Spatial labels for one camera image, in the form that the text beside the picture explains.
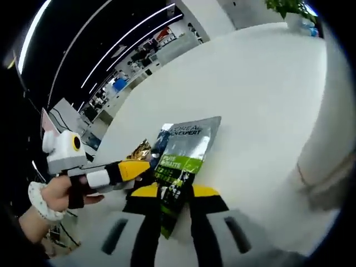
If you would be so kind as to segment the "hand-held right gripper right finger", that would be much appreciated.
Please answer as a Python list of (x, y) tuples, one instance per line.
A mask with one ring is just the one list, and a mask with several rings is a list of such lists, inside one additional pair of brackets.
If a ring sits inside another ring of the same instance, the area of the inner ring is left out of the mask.
[(193, 185), (189, 206), (199, 266), (277, 266), (280, 251), (265, 231), (241, 211), (229, 209), (215, 189)]

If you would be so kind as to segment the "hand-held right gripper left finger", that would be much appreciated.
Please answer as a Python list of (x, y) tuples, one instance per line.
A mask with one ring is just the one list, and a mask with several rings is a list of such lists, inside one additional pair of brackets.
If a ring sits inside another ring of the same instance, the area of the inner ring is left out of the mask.
[(81, 266), (154, 266), (160, 236), (160, 189), (135, 190), (124, 209), (99, 221), (80, 252)]

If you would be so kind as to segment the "person's left hand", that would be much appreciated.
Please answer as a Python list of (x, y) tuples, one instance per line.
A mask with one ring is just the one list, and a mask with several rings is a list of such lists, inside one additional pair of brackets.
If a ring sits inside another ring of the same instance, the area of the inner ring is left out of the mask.
[(63, 212), (71, 206), (73, 200), (78, 202), (78, 200), (81, 199), (80, 202), (83, 203), (83, 205), (91, 205), (96, 204), (105, 198), (103, 194), (96, 195), (95, 190), (86, 187), (86, 176), (80, 176), (73, 180), (81, 185), (73, 186), (69, 176), (61, 175), (54, 177), (43, 189), (41, 189), (41, 196), (48, 208), (53, 211)]

